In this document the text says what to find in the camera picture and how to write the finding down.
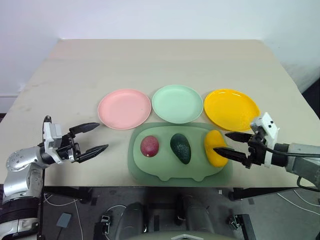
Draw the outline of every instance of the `yellow plate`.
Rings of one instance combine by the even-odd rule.
[[[260,115],[256,103],[242,92],[218,89],[204,100],[204,111],[209,119],[229,131],[246,131],[252,120]]]

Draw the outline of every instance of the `white wall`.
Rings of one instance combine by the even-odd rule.
[[[319,23],[319,0],[0,0],[0,96],[59,38],[261,39],[303,92],[320,76]]]

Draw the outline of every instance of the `red fruit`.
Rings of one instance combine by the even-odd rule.
[[[142,154],[146,157],[153,157],[159,151],[159,142],[155,136],[146,136],[140,145]]]

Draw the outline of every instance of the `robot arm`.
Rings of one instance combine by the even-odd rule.
[[[243,152],[227,147],[217,147],[214,150],[225,158],[242,163],[248,169],[252,164],[264,164],[267,168],[271,165],[285,167],[287,172],[299,176],[297,181],[299,187],[320,191],[320,146],[276,143],[279,129],[267,112],[255,118],[250,126],[254,134],[243,132],[225,134],[234,141],[247,143],[248,157]],[[317,189],[301,186],[302,178],[309,180]]]
[[[43,142],[9,156],[3,184],[0,240],[39,238],[35,234],[40,226],[38,204],[44,186],[43,170],[51,164],[63,164],[68,160],[82,163],[103,152],[108,145],[96,146],[81,154],[79,144],[74,142],[76,134],[86,133],[99,125],[95,122],[81,124],[62,135],[60,125],[53,124],[51,117],[46,116],[42,127]]]

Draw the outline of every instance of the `yellow mango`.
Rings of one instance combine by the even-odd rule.
[[[206,134],[204,138],[204,148],[206,157],[208,158],[211,165],[213,165],[214,167],[224,167],[227,164],[228,159],[220,156],[213,149],[226,146],[227,145],[225,143],[225,140],[219,131],[212,130]]]

